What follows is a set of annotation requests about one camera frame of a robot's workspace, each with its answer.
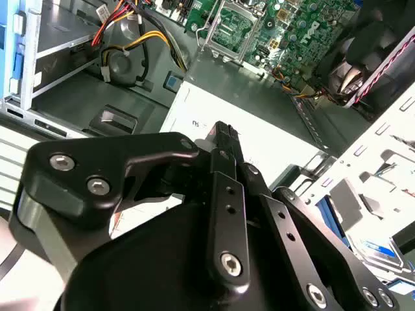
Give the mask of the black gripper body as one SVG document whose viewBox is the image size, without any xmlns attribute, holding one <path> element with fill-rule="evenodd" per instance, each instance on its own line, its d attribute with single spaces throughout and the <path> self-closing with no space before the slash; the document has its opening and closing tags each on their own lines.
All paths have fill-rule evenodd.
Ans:
<svg viewBox="0 0 415 311">
<path fill-rule="evenodd" d="M 90 253 L 62 294 L 62 310 L 305 310 L 265 224 L 248 225 L 250 285 L 223 292 L 207 268 L 208 210 L 175 207 Z"/>
</svg>

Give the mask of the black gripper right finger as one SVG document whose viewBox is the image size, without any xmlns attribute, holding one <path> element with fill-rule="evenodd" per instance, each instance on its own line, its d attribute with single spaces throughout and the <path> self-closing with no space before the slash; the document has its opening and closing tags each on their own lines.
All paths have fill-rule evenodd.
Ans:
<svg viewBox="0 0 415 311">
<path fill-rule="evenodd" d="M 244 161 L 236 130 L 228 131 L 248 215 L 260 226 L 258 270 L 274 310 L 399 310 L 388 288 L 293 191 L 270 192 L 260 171 Z"/>
</svg>

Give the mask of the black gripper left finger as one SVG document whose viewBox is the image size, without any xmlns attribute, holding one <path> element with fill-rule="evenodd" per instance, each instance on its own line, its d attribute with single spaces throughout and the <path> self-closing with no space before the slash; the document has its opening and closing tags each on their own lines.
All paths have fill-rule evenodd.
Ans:
<svg viewBox="0 0 415 311">
<path fill-rule="evenodd" d="M 188 203 L 208 211 L 207 270 L 243 294 L 250 261 L 243 182 L 228 125 L 211 150 L 177 132 L 46 141 L 27 153 L 9 220 L 14 238 L 47 259 L 66 284 L 93 251 Z"/>
</svg>

